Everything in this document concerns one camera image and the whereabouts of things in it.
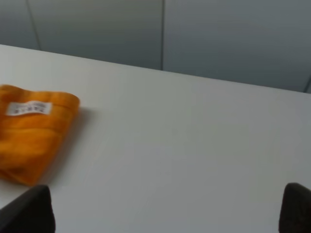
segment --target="white table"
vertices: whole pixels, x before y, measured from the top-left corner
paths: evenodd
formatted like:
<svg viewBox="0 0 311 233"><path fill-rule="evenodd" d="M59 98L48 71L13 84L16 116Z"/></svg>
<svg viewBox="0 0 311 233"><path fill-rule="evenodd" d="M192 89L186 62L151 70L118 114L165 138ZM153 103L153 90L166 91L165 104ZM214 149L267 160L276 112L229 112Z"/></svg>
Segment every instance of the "white table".
<svg viewBox="0 0 311 233"><path fill-rule="evenodd" d="M311 187L309 94L7 46L0 82L81 99L42 180L58 233L277 233L285 185Z"/></svg>

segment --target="orange cloth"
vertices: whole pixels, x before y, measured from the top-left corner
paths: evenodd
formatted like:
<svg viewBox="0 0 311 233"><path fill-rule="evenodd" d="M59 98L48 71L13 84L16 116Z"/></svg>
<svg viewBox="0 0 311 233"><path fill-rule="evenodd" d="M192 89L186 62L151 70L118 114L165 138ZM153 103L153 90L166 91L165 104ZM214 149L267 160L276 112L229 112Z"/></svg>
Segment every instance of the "orange cloth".
<svg viewBox="0 0 311 233"><path fill-rule="evenodd" d="M7 116L11 102L51 102L49 115ZM55 156L79 109L79 99L65 92L33 92L0 86L0 178L34 185Z"/></svg>

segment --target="towel label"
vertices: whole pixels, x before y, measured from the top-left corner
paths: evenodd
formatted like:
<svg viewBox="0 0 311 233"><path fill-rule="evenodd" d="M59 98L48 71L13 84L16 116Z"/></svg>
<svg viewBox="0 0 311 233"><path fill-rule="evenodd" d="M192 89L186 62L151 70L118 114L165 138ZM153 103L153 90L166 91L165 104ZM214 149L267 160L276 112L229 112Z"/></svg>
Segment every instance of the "towel label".
<svg viewBox="0 0 311 233"><path fill-rule="evenodd" d="M50 114L52 103L45 103L41 101L29 101L26 103L11 102L6 111L7 116L19 116L29 113Z"/></svg>

